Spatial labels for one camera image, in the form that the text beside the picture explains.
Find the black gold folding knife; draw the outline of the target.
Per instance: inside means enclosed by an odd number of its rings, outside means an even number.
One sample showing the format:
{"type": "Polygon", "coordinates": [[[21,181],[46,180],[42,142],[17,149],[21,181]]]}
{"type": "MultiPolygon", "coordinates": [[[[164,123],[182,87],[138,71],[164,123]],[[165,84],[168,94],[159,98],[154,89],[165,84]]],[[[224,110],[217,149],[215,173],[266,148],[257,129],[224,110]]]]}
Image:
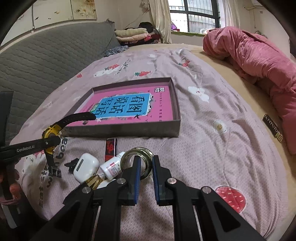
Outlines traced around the black gold folding knife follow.
{"type": "Polygon", "coordinates": [[[86,181],[84,181],[82,184],[86,187],[91,188],[92,190],[96,190],[103,181],[104,180],[99,175],[93,175],[89,177],[86,181]]]}

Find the yellow black wrist watch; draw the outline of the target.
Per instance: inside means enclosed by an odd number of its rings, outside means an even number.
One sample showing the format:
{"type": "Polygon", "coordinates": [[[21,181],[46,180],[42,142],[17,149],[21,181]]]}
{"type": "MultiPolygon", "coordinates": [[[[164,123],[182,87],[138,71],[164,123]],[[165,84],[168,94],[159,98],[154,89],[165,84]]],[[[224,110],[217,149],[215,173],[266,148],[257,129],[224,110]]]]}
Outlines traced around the yellow black wrist watch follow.
{"type": "MultiPolygon", "coordinates": [[[[42,133],[42,139],[46,138],[53,138],[58,137],[60,138],[60,132],[64,127],[67,125],[77,122],[77,121],[94,121],[96,120],[96,116],[93,113],[90,112],[84,112],[84,113],[74,113],[71,115],[68,115],[61,120],[55,122],[54,124],[47,127],[43,133],[42,133]]],[[[51,177],[58,177],[61,178],[61,170],[57,167],[57,165],[54,162],[54,150],[56,146],[58,146],[60,143],[57,142],[56,144],[47,144],[46,148],[44,149],[48,170],[49,170],[49,176],[51,177]]]]}

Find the black hair claw clip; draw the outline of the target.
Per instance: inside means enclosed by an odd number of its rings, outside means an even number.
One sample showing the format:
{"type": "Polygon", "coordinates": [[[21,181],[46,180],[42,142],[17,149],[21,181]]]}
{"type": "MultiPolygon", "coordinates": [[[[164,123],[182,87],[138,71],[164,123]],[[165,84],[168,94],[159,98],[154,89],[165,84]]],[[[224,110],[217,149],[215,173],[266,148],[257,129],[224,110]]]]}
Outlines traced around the black hair claw clip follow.
{"type": "Polygon", "coordinates": [[[75,158],[74,160],[72,160],[72,161],[70,161],[70,162],[64,164],[64,166],[67,167],[67,168],[69,169],[68,172],[69,172],[70,174],[73,174],[74,169],[75,169],[75,167],[76,167],[78,161],[79,161],[79,158],[75,158]]]}

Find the small white pill bottle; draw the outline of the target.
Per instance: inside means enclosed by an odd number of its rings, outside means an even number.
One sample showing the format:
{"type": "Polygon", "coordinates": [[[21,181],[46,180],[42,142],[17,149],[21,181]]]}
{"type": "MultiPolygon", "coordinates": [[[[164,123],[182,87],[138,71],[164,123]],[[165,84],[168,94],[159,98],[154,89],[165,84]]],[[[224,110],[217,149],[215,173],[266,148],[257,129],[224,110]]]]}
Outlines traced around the small white pill bottle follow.
{"type": "Polygon", "coordinates": [[[121,173],[121,158],[125,152],[120,152],[118,155],[112,157],[110,160],[100,165],[97,172],[102,180],[112,180],[121,173]]]}

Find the brass metal ring fitting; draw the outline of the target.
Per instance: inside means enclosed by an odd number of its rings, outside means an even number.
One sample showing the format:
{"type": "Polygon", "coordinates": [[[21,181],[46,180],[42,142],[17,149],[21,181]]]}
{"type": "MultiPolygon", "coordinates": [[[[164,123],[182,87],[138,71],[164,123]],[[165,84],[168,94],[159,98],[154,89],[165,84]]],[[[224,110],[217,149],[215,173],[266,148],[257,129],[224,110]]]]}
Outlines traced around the brass metal ring fitting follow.
{"type": "Polygon", "coordinates": [[[135,147],[125,152],[120,161],[122,172],[133,166],[139,160],[141,180],[148,178],[152,174],[152,158],[154,154],[147,148],[135,147]]]}

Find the white child-proof bottle cap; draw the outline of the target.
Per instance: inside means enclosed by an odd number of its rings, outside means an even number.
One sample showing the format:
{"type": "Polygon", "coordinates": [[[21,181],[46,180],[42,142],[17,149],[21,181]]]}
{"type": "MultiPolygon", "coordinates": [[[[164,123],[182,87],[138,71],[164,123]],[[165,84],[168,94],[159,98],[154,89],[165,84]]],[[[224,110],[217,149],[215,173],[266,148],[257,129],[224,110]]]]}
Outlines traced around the white child-proof bottle cap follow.
{"type": "Polygon", "coordinates": [[[112,179],[112,180],[104,180],[102,181],[98,186],[97,186],[97,189],[100,189],[100,188],[104,188],[106,187],[108,184],[110,184],[111,182],[115,181],[115,179],[112,179]]]}

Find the pink strawberry print bedsheet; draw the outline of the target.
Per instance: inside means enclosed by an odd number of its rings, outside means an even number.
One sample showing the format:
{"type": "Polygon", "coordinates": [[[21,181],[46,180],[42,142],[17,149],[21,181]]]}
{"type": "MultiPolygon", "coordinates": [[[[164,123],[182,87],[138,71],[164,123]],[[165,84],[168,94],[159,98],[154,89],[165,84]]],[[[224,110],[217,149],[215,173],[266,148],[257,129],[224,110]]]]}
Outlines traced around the pink strawberry print bedsheet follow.
{"type": "MultiPolygon", "coordinates": [[[[191,187],[224,191],[224,200],[269,238],[287,216],[288,190],[283,161],[261,118],[210,65],[185,49],[126,51],[91,63],[53,91],[24,123],[11,144],[41,137],[51,124],[92,87],[170,77],[181,112],[178,138],[118,138],[118,150],[145,147],[159,156],[173,177],[191,187]]],[[[22,158],[19,183],[36,213],[52,218],[64,198],[78,186],[64,163],[90,153],[103,162],[105,140],[66,138],[66,150],[55,149],[62,178],[43,175],[45,155],[22,158]]],[[[141,181],[138,205],[123,207],[120,240],[174,240],[171,207],[159,207],[152,177],[141,181]]]]}

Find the red black lighter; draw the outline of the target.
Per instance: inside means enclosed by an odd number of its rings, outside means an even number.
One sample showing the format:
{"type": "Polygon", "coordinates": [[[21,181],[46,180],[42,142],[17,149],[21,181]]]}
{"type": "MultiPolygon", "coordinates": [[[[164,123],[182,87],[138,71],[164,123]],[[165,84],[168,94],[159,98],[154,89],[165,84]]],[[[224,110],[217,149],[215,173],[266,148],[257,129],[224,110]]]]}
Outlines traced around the red black lighter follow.
{"type": "Polygon", "coordinates": [[[117,155],[117,138],[108,138],[105,146],[105,162],[117,155]]]}

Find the grey quilted headboard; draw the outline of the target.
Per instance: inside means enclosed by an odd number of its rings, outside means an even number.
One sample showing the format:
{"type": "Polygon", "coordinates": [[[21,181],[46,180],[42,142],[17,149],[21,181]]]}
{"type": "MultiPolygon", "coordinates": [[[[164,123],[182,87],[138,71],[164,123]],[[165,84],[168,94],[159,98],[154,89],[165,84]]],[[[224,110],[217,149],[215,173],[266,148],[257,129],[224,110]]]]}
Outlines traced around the grey quilted headboard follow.
{"type": "Polygon", "coordinates": [[[1,91],[12,91],[5,144],[59,86],[119,42],[115,23],[63,25],[29,36],[1,53],[1,91]]]}

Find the beige mattress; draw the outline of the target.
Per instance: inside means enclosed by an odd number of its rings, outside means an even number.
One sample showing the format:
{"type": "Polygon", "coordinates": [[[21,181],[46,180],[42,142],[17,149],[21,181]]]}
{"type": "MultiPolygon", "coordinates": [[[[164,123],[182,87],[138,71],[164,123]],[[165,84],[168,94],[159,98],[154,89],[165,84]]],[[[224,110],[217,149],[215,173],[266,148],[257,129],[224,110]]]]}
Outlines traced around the beige mattress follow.
{"type": "MultiPolygon", "coordinates": [[[[173,50],[173,49],[187,49],[192,54],[205,61],[207,64],[212,66],[238,93],[243,99],[250,105],[252,110],[257,116],[262,119],[265,114],[268,114],[271,119],[280,127],[280,119],[276,109],[271,103],[269,96],[263,92],[260,88],[250,84],[248,81],[241,78],[232,66],[222,60],[208,56],[204,51],[203,47],[187,44],[151,44],[134,46],[127,50],[127,52],[139,52],[145,50],[160,51],[160,50],[173,50]]],[[[291,155],[287,148],[285,139],[281,142],[270,133],[271,139],[273,140],[280,156],[283,161],[286,174],[287,182],[290,186],[295,186],[295,156],[291,155]]]]}

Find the grey cardboard box tray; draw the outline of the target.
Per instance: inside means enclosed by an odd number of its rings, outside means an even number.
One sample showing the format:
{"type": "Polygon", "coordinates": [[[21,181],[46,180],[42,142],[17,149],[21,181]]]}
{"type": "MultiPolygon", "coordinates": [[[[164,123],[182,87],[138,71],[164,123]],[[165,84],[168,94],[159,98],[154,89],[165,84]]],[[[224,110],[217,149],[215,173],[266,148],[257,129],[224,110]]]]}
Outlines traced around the grey cardboard box tray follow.
{"type": "Polygon", "coordinates": [[[68,137],[179,136],[181,114],[171,78],[147,78],[91,88],[67,112],[92,113],[62,129],[68,137]]]}

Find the pink Chinese picture book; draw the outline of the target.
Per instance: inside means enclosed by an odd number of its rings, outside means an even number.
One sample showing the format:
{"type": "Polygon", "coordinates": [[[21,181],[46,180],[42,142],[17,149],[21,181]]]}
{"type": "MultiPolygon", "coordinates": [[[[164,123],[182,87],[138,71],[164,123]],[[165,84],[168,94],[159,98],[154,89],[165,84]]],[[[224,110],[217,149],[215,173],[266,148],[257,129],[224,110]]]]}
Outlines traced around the pink Chinese picture book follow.
{"type": "Polygon", "coordinates": [[[77,121],[70,127],[172,121],[169,86],[164,83],[96,91],[75,111],[92,112],[96,120],[77,121]]]}

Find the dark floral cloth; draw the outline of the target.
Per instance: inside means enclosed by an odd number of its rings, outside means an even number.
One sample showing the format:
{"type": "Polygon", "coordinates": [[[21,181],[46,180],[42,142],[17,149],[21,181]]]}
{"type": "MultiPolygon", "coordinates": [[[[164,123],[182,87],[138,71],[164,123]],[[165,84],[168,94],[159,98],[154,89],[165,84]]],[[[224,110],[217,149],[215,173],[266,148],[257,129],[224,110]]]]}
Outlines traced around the dark floral cloth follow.
{"type": "Polygon", "coordinates": [[[124,52],[124,51],[126,51],[128,49],[129,49],[129,47],[127,45],[125,45],[125,46],[117,46],[117,47],[114,47],[112,49],[106,50],[105,56],[108,57],[108,56],[111,56],[111,55],[119,54],[119,53],[122,53],[122,52],[124,52]]]}

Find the pink crumpled quilt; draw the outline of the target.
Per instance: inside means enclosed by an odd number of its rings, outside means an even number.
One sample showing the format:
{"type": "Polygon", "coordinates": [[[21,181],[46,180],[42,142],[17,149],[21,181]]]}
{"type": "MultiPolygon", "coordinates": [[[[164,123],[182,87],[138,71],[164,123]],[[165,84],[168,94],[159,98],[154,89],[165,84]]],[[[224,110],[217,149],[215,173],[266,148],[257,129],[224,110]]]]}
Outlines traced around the pink crumpled quilt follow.
{"type": "Polygon", "coordinates": [[[295,63],[266,37],[234,27],[213,29],[203,39],[211,57],[227,60],[237,73],[271,98],[289,152],[295,154],[295,63]]]}

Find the cream curtain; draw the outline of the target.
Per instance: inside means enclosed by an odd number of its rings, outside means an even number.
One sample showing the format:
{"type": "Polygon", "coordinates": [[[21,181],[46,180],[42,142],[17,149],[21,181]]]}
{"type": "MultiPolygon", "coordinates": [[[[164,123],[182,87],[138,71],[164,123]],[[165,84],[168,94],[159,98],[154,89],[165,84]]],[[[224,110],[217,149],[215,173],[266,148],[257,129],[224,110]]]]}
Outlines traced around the cream curtain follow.
{"type": "Polygon", "coordinates": [[[168,0],[149,0],[152,20],[162,42],[171,44],[171,15],[168,0]]]}

